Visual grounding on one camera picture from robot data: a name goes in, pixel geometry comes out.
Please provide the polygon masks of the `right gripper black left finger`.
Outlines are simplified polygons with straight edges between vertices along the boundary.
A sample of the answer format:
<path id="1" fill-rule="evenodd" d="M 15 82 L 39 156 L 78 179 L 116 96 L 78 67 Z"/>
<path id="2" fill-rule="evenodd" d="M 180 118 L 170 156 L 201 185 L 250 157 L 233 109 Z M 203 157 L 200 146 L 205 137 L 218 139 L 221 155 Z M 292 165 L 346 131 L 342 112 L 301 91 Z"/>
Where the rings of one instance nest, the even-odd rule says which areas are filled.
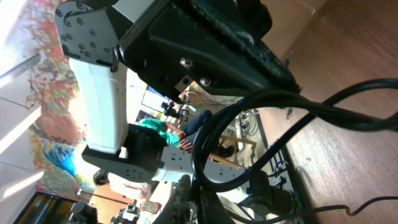
<path id="1" fill-rule="evenodd" d="M 161 224 L 186 224 L 191 220 L 192 184 L 191 177 L 187 174 L 177 182 L 174 191 L 159 215 Z"/>

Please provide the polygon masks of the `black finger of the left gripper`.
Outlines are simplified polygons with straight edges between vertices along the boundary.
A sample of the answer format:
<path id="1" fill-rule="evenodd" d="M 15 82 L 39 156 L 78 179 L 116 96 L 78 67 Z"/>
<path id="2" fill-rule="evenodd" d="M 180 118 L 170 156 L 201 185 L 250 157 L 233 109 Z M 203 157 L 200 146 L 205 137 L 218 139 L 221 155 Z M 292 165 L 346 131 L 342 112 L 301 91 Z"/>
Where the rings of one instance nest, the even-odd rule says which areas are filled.
<path id="1" fill-rule="evenodd" d="M 178 101 L 197 82 L 212 95 L 299 85 L 262 41 L 271 28 L 259 1 L 154 1 L 119 41 L 119 59 L 161 95 Z"/>

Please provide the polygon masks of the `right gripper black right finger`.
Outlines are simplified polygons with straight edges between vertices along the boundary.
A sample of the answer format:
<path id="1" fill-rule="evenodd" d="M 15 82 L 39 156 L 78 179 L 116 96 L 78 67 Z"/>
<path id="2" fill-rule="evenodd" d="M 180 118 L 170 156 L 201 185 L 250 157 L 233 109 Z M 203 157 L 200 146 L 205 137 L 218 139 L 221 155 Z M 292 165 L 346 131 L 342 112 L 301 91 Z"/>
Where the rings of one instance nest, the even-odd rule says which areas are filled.
<path id="1" fill-rule="evenodd" d="M 198 196 L 199 224 L 234 224 L 215 192 L 201 188 Z"/>

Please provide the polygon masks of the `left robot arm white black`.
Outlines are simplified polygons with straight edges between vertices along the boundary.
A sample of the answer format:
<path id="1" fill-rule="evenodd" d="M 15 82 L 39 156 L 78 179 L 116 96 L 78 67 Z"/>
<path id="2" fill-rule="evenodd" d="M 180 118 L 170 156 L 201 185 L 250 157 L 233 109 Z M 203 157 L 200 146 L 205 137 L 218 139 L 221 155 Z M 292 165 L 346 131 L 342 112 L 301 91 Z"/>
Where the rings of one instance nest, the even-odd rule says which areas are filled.
<path id="1" fill-rule="evenodd" d="M 128 71 L 176 103 L 191 82 L 212 95 L 299 92 L 262 41 L 272 19 L 260 1 L 65 1 L 55 25 L 88 116 L 83 159 L 133 182 L 197 173 L 190 154 L 128 123 Z"/>

